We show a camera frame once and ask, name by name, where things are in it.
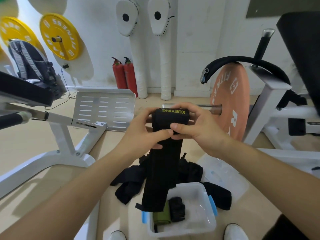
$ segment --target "backpack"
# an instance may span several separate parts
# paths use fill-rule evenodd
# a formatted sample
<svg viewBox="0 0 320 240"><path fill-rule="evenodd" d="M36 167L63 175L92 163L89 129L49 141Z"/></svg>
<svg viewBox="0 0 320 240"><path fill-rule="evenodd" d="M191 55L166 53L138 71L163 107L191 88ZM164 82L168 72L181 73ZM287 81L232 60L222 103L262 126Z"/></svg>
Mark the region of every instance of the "backpack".
<svg viewBox="0 0 320 240"><path fill-rule="evenodd" d="M57 75L52 62L32 44L14 39L9 42L9 52L17 64L18 77L53 92L54 99L59 99L63 90L57 83Z"/></svg>

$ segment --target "shoe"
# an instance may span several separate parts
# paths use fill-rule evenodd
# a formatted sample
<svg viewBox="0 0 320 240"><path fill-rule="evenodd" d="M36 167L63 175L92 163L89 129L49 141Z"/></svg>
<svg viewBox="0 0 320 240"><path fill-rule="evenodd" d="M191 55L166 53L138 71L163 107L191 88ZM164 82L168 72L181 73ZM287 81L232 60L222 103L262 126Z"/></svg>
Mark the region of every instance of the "shoe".
<svg viewBox="0 0 320 240"><path fill-rule="evenodd" d="M127 238L122 231L114 231L113 233L111 233L108 240L127 240Z"/></svg>
<svg viewBox="0 0 320 240"><path fill-rule="evenodd" d="M249 240L242 228L235 223L228 224L224 230L224 240Z"/></svg>

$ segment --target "red fire extinguisher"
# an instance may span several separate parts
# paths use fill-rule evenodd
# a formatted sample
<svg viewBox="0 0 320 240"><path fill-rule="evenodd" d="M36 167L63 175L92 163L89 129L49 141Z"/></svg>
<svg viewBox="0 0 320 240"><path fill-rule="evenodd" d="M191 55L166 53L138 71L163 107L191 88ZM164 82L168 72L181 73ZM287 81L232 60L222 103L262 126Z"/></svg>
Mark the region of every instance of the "red fire extinguisher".
<svg viewBox="0 0 320 240"><path fill-rule="evenodd" d="M134 65L131 63L131 60L128 57L125 57L123 68L128 88L136 95L136 97L138 97L136 76L134 74Z"/></svg>
<svg viewBox="0 0 320 240"><path fill-rule="evenodd" d="M114 63L112 65L115 81L117 82L118 88L128 88L125 76L125 70L123 64L118 59L112 57Z"/></svg>

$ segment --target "yellow weight plate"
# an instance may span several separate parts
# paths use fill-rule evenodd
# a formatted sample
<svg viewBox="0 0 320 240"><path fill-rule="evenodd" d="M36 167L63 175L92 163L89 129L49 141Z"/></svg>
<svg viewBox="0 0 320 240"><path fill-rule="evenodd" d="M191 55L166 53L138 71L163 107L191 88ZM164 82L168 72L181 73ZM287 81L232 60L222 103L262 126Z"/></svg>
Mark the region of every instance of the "yellow weight plate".
<svg viewBox="0 0 320 240"><path fill-rule="evenodd" d="M20 39L39 48L40 43L34 32L19 19L15 17L2 17L0 26L0 35L6 45L9 44L10 39Z"/></svg>
<svg viewBox="0 0 320 240"><path fill-rule="evenodd" d="M43 15L40 32L49 49L60 58L74 60L81 54L80 36L64 16L56 13Z"/></svg>

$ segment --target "metal footplate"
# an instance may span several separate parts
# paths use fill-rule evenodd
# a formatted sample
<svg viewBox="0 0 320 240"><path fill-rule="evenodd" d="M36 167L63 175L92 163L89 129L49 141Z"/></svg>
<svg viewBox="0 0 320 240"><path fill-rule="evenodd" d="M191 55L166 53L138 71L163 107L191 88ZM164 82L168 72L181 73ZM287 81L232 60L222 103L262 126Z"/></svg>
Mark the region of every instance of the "metal footplate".
<svg viewBox="0 0 320 240"><path fill-rule="evenodd" d="M126 131L134 117L134 104L135 94L130 89L79 88L73 117L106 122L109 131Z"/></svg>

